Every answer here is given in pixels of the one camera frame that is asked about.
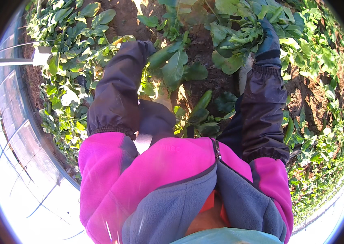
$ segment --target vegetation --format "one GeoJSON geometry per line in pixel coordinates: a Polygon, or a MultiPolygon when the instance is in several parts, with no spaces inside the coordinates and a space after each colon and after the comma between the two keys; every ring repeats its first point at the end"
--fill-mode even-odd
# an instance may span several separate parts
{"type": "MultiPolygon", "coordinates": [[[[189,27],[194,25],[204,25],[210,31],[215,66],[225,74],[238,71],[262,42],[262,28],[257,20],[264,17],[280,38],[285,82],[292,79],[290,67],[297,67],[299,75],[325,92],[327,112],[320,118],[323,126],[319,133],[309,129],[305,105],[295,118],[287,107],[283,111],[284,140],[292,156],[287,171],[295,224],[303,223],[344,183],[344,89],[340,89],[344,77],[344,32],[339,23],[325,5],[317,5],[312,0],[158,2],[166,11],[161,20],[142,15],[138,19],[154,32],[162,32],[168,45],[161,45],[160,40],[155,42],[159,51],[149,58],[143,71],[139,95],[155,98],[162,94],[162,88],[170,93],[185,81],[207,78],[208,70],[200,62],[188,63],[189,27]],[[323,74],[329,76],[327,84],[320,79],[323,74]]],[[[135,38],[116,36],[110,43],[105,32],[116,12],[108,9],[99,13],[98,2],[82,6],[83,0],[50,0],[40,13],[35,3],[27,7],[28,34],[35,41],[46,41],[38,45],[52,46],[53,52],[50,64],[42,67],[46,78],[46,83],[40,85],[46,100],[40,110],[42,127],[54,136],[67,162],[77,165],[78,149],[87,138],[87,110],[103,67],[122,42],[135,38]]],[[[187,137],[187,128],[191,128],[195,137],[219,135],[219,122],[234,115],[237,97],[224,92],[214,99],[223,115],[220,117],[210,115],[206,109],[211,99],[209,90],[189,112],[174,107],[175,134],[187,137]]]]}

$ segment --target pink fleece jacket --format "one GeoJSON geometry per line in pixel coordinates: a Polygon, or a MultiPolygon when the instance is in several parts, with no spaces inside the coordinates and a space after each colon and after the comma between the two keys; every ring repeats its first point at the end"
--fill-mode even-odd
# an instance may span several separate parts
{"type": "MultiPolygon", "coordinates": [[[[203,173],[215,162],[213,143],[207,137],[164,138],[139,156],[133,146],[124,134],[105,132],[92,135],[80,148],[80,220],[96,243],[121,241],[124,222],[148,194],[203,173]]],[[[220,153],[228,167],[253,182],[247,162],[222,143],[220,153]]],[[[285,166],[272,158],[259,158],[252,163],[260,177],[258,190],[273,199],[286,224],[287,243],[293,213],[285,166]]]]}

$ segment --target dirt ground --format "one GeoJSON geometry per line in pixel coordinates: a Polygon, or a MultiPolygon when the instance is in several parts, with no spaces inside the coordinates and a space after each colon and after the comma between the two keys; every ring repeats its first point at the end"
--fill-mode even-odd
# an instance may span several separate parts
{"type": "MultiPolygon", "coordinates": [[[[83,7],[88,3],[96,2],[94,0],[85,0],[83,7]]],[[[107,38],[111,41],[116,35],[123,36],[126,34],[134,35],[137,40],[152,40],[153,42],[159,38],[163,41],[162,33],[155,30],[155,28],[149,29],[137,20],[138,14],[145,16],[156,15],[161,20],[161,16],[165,13],[163,6],[160,6],[157,0],[99,0],[101,3],[101,9],[99,12],[107,9],[115,9],[116,16],[109,24],[109,29],[106,32],[107,38]]],[[[189,38],[192,43],[186,50],[188,54],[188,62],[200,61],[202,65],[208,69],[208,77],[203,81],[189,81],[184,82],[184,93],[186,98],[182,96],[179,90],[171,94],[172,105],[178,105],[183,107],[187,112],[192,109],[200,97],[206,90],[213,90],[213,100],[216,99],[222,92],[230,91],[236,96],[239,96],[238,90],[238,75],[226,75],[221,70],[215,68],[214,63],[211,60],[211,54],[213,52],[213,43],[211,41],[210,32],[206,30],[203,25],[194,26],[189,29],[189,38]]],[[[24,41],[31,41],[29,36],[24,32],[24,41]]],[[[333,48],[339,50],[338,43],[333,48]]],[[[30,58],[32,54],[31,46],[24,46],[24,57],[30,58]]],[[[43,107],[43,100],[39,94],[39,84],[43,82],[40,75],[40,68],[33,66],[24,67],[24,79],[28,81],[28,88],[30,94],[30,100],[35,110],[35,117],[38,122],[41,122],[38,110],[43,107]]],[[[308,122],[309,130],[318,134],[322,130],[323,120],[327,119],[331,121],[330,113],[327,111],[327,100],[325,98],[325,91],[320,87],[319,82],[322,80],[323,84],[329,84],[330,78],[326,73],[321,73],[316,80],[306,78],[299,75],[299,68],[289,66],[287,70],[292,79],[287,82],[286,89],[287,94],[291,96],[291,102],[286,109],[290,111],[292,118],[299,120],[300,110],[302,105],[306,109],[306,121],[308,122]]],[[[336,96],[340,101],[340,106],[344,105],[344,75],[342,70],[342,64],[339,64],[339,71],[337,73],[340,84],[336,89],[336,96]]],[[[219,116],[213,102],[207,107],[210,114],[219,116]]],[[[224,121],[221,124],[221,129],[224,129],[228,121],[224,121]]]]}

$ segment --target teal shirt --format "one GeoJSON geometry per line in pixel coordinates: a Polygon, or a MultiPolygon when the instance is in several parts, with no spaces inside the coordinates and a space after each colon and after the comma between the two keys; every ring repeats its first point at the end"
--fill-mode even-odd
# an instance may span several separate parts
{"type": "Polygon", "coordinates": [[[283,244],[276,236],[258,230],[217,228],[195,232],[171,244],[249,243],[283,244]]]}

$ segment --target black arm sleeve cover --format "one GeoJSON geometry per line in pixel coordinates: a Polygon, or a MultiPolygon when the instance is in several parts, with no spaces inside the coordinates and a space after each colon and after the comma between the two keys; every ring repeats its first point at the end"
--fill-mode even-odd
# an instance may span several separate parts
{"type": "Polygon", "coordinates": [[[137,90],[150,48],[153,46],[147,42],[124,42],[108,62],[104,77],[96,86],[95,100],[88,109],[88,136],[121,132],[135,140],[134,133],[140,124],[137,90]]]}
{"type": "Polygon", "coordinates": [[[287,91],[280,69],[253,66],[247,74],[247,85],[241,104],[243,116],[243,160],[260,157],[289,159],[289,148],[283,142],[283,112],[287,91]]]}

